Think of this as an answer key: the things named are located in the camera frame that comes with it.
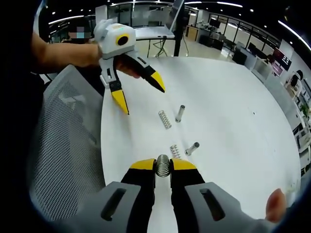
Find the coil spring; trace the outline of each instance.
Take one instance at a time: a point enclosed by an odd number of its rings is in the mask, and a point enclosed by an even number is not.
[[[156,160],[155,173],[159,177],[167,177],[170,172],[170,160],[167,155],[162,154]]]
[[[172,145],[170,149],[171,149],[171,153],[174,159],[181,159],[177,145]]]
[[[163,125],[165,126],[166,129],[169,129],[170,127],[172,127],[168,117],[166,116],[165,112],[162,110],[159,112],[159,116],[163,122]]]

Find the ceiling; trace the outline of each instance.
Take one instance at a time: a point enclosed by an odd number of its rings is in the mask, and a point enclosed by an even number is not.
[[[95,7],[111,5],[113,3],[125,2],[124,0],[48,0],[49,20],[54,21],[60,18],[95,14]],[[302,59],[311,67],[311,51],[291,32],[278,23],[283,21],[294,31],[301,35],[304,40],[311,44],[310,10],[307,1],[294,0],[227,0],[226,2],[242,5],[243,8],[231,5],[217,4],[216,1],[204,1],[199,4],[188,4],[191,7],[206,10],[216,14],[226,15],[241,19],[269,32],[278,39],[285,39],[292,42],[294,49]]]

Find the gray mesh chair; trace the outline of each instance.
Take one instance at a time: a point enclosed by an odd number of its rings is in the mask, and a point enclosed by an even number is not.
[[[47,221],[72,217],[104,186],[100,130],[103,97],[74,66],[44,92],[29,156],[29,193]]]

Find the metal pin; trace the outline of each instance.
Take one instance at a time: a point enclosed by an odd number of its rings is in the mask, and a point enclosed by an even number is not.
[[[195,142],[189,149],[185,150],[186,155],[191,155],[196,149],[198,149],[200,144],[198,142]]]
[[[184,105],[181,105],[181,106],[180,106],[180,109],[179,109],[179,112],[178,112],[178,115],[177,115],[176,118],[175,118],[175,121],[176,121],[176,122],[180,122],[180,121],[181,121],[181,117],[182,117],[182,115],[183,115],[183,113],[184,113],[184,110],[185,110],[185,106],[184,106]]]

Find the desk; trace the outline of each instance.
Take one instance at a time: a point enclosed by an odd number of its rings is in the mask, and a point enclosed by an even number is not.
[[[175,35],[166,27],[144,27],[135,28],[136,40],[156,40],[166,39],[174,40]]]
[[[299,154],[291,127],[251,71],[204,58],[149,60],[163,78],[165,94],[119,72],[130,115],[121,112],[110,94],[104,96],[101,147],[106,184],[120,181],[137,160],[171,157],[170,146],[176,144],[182,159],[194,163],[206,182],[215,182],[238,199],[251,217],[265,217],[266,202],[275,189],[299,189]],[[181,104],[186,109],[181,123],[175,123]],[[160,110],[172,123],[168,130]],[[200,148],[187,157],[183,151],[196,141]],[[157,177],[148,232],[177,232],[170,194],[170,177]]]

